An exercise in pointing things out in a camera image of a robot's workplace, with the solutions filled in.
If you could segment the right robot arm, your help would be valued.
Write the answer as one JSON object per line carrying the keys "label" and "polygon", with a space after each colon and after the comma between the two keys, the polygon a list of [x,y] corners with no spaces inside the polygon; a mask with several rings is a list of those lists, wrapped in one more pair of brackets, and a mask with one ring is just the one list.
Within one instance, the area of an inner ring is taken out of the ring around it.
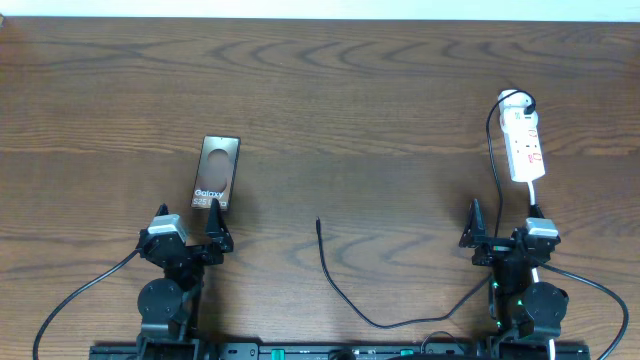
{"label": "right robot arm", "polygon": [[471,202],[459,246],[475,250],[473,265],[491,269],[489,308],[498,331],[483,341],[483,350],[492,358],[555,357],[551,342],[561,334],[569,297],[535,274],[560,242],[555,224],[536,205],[522,227],[495,237],[487,232],[479,203]]}

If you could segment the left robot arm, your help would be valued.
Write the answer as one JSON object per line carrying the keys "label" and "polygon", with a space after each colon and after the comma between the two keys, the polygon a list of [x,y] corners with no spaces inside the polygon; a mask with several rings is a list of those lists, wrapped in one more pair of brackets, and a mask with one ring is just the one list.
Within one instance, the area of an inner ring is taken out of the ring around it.
{"label": "left robot arm", "polygon": [[205,268],[220,265],[234,242],[220,202],[211,203],[205,226],[209,242],[189,245],[181,218],[161,205],[150,225],[140,231],[140,257],[163,270],[163,276],[140,291],[142,317],[136,340],[138,359],[215,359],[216,346],[198,336],[198,312]]}

